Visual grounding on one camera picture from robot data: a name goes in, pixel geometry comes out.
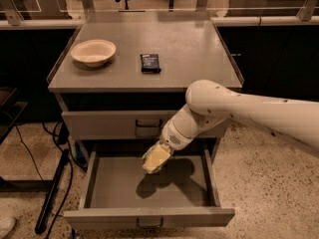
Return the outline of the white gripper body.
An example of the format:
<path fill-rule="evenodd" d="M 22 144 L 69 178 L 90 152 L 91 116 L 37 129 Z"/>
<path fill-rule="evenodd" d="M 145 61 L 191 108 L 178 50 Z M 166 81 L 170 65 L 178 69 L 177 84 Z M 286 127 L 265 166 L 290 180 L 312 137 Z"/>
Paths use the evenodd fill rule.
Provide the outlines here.
<path fill-rule="evenodd" d="M 187 119 L 173 117 L 162 128 L 160 138 L 172 150 L 182 150 L 193 140 L 191 123 Z"/>

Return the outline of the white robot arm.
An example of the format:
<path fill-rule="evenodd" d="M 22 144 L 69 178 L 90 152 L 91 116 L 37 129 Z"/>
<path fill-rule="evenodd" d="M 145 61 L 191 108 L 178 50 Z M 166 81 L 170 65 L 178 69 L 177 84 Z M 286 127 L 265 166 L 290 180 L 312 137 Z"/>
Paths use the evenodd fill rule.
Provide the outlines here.
<path fill-rule="evenodd" d="M 216 82 L 199 80 L 189 85 L 185 105 L 144 154 L 144 171 L 160 171 L 174 152 L 226 120 L 273 132 L 314 156 L 319 153 L 318 102 L 240 94 Z"/>

